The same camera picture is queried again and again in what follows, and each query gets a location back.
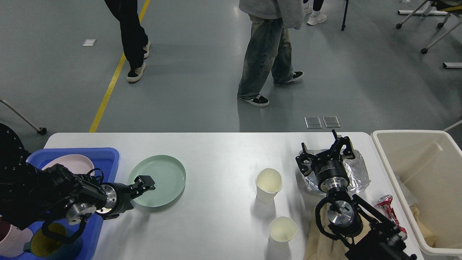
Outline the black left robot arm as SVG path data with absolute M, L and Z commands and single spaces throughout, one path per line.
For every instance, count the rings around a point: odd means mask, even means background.
M 97 214 L 114 219 L 133 209 L 132 200 L 154 190 L 150 176 L 140 175 L 134 184 L 104 182 L 104 174 L 74 174 L 61 164 L 45 170 L 26 160 L 29 153 L 7 125 L 0 127 L 1 218 L 25 229 L 41 221 L 43 234 L 71 244 L 84 232 L 87 220 Z

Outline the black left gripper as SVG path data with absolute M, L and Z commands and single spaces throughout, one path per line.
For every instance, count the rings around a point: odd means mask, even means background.
M 115 219 L 127 210 L 134 209 L 131 201 L 147 191 L 155 190 L 155 181 L 151 176 L 139 175 L 131 185 L 121 183 L 103 183 L 102 188 L 106 193 L 106 202 L 95 213 L 104 220 Z

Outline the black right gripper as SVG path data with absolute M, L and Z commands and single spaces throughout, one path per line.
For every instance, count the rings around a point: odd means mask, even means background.
M 333 188 L 333 184 L 340 184 L 341 187 L 348 187 L 350 180 L 345 169 L 343 160 L 354 160 L 356 155 L 353 152 L 353 145 L 348 136 L 342 137 L 332 130 L 335 138 L 332 146 L 327 150 L 329 161 L 319 161 L 317 155 L 307 152 L 305 143 L 301 143 L 301 152 L 296 156 L 296 163 L 303 176 L 315 173 L 317 187 L 323 192 Z

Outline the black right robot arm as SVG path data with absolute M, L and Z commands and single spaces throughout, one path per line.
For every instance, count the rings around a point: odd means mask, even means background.
M 406 234 L 398 224 L 381 214 L 358 195 L 350 195 L 351 179 L 345 169 L 345 159 L 355 159 L 350 138 L 333 130 L 332 146 L 316 155 L 302 150 L 295 158 L 303 176 L 315 176 L 315 186 L 325 197 L 314 210 L 316 226 L 321 234 L 341 241 L 349 260 L 416 260 L 408 255 Z

